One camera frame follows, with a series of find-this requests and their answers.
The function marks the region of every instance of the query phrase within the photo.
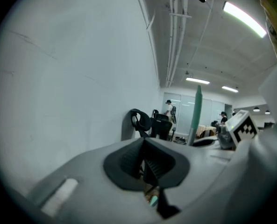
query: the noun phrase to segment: black shirt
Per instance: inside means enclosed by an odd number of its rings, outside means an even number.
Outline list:
[[[224,123],[227,122],[227,117],[226,117],[226,116],[223,116],[221,122],[224,122]]]

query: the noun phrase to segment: desk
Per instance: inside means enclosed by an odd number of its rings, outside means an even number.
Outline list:
[[[196,131],[196,136],[199,137],[206,130],[212,130],[216,133],[216,127],[199,125],[198,130]]]

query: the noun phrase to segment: white shirt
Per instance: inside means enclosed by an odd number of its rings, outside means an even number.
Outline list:
[[[167,112],[167,116],[171,116],[171,110],[172,110],[172,105],[168,105],[168,108],[167,108],[168,112]]]

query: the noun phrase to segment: ceiling light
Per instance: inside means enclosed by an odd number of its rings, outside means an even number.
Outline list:
[[[222,89],[225,89],[225,90],[228,90],[228,91],[232,91],[232,92],[238,93],[237,90],[232,89],[232,88],[229,88],[229,87],[226,87],[226,86],[222,86]]]
[[[237,8],[233,4],[226,2],[223,10],[227,13],[230,13],[234,17],[238,18],[246,25],[248,25],[251,29],[258,33],[260,37],[264,37],[267,32],[261,27],[259,23],[257,23],[251,16],[249,16],[246,12],[242,11],[241,9]]]
[[[194,79],[194,78],[186,78],[186,80],[188,81],[194,81],[194,82],[199,82],[199,83],[203,83],[203,84],[209,84],[209,81],[205,81],[205,80],[199,80],[199,79]]]

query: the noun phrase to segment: ceiling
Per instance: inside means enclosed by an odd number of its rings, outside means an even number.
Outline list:
[[[254,106],[237,108],[237,109],[234,109],[234,111],[238,112],[239,110],[247,110],[247,111],[250,112],[251,115],[262,115],[262,114],[267,115],[267,114],[265,114],[266,110],[269,110],[270,112],[272,112],[269,109],[267,104],[265,104],[265,105],[257,105],[256,107],[258,107],[260,109],[259,112],[254,112]]]
[[[160,7],[156,14],[161,29],[161,60],[158,64],[161,86],[165,86],[170,45],[170,0],[157,0]],[[247,89],[249,81],[258,76],[266,77],[277,64],[277,58],[268,35],[259,37],[243,22],[223,11],[229,1],[252,16],[265,28],[266,16],[259,0],[214,0],[203,39],[201,35],[208,18],[212,0],[201,3],[188,0],[188,14],[183,46],[172,80],[172,86],[190,87],[187,77],[210,81],[211,91],[226,92],[222,86],[239,90]]]

